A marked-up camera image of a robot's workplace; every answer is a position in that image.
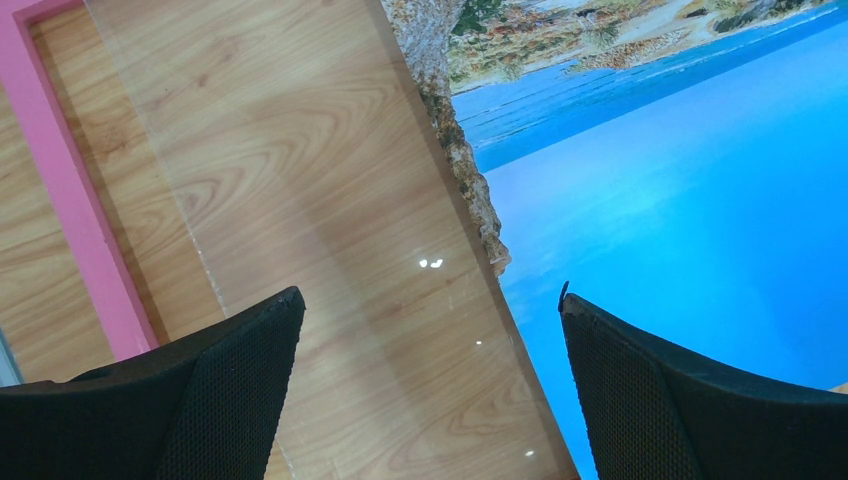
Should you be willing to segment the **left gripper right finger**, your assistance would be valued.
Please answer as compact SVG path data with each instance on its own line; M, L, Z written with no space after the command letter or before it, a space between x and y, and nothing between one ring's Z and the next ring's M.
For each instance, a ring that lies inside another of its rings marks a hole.
M847 397L750 373L563 290L565 345L602 479L843 479Z

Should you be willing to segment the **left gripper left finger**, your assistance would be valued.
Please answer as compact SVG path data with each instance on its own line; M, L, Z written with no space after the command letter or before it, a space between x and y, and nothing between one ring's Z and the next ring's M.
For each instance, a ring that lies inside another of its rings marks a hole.
M306 311L289 287L133 358L1 391L5 479L260 479Z

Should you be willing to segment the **beach landscape photo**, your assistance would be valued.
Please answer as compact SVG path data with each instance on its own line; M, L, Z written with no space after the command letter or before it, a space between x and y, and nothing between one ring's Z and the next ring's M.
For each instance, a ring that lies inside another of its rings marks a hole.
M843 1L387 1L578 475L560 288L766 377L847 383Z

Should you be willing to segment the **clear acrylic glazing sheet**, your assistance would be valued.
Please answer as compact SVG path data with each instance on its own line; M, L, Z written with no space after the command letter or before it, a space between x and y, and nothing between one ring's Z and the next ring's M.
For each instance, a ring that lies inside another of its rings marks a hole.
M291 479L573 479L377 1L90 1L221 311L306 313Z

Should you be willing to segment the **pink picture frame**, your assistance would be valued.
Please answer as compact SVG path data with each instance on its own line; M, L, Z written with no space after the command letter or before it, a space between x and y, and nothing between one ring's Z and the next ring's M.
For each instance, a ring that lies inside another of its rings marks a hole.
M117 360L158 347L108 216L30 32L76 1L1 4L1 84Z

